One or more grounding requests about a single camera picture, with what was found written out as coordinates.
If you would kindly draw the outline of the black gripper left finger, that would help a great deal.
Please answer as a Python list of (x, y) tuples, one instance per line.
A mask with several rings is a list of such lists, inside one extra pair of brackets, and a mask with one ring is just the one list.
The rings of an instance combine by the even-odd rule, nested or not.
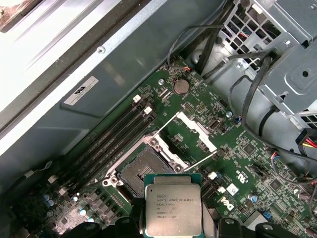
[(145, 208), (144, 198), (134, 198), (127, 217), (121, 217), (114, 225), (102, 229), (98, 223), (85, 222), (74, 228), (75, 238), (143, 238), (141, 219)]

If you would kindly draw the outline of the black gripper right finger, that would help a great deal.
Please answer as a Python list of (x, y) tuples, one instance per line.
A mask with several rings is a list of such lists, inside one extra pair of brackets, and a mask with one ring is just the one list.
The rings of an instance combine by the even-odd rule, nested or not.
[(258, 223), (253, 230), (233, 218), (222, 218), (216, 224), (207, 207), (202, 208), (204, 238), (296, 238), (297, 235), (270, 223)]

